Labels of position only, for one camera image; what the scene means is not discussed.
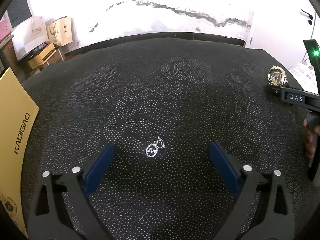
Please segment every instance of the black textured fabric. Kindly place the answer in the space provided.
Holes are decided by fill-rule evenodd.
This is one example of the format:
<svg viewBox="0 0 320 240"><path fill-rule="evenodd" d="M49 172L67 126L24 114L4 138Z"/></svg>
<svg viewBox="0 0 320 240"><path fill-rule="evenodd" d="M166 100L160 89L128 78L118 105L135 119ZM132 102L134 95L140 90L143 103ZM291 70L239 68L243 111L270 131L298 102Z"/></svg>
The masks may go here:
<svg viewBox="0 0 320 240"><path fill-rule="evenodd" d="M114 237L208 239L236 200L209 159L218 140L255 170L285 175L299 232L319 204L303 152L307 111L265 92L272 65L280 66L263 50L160 38L48 66L23 83L40 108L22 169L25 219L43 171L81 166L113 142L115 159L90 202ZM164 148L148 157L158 137Z"/></svg>

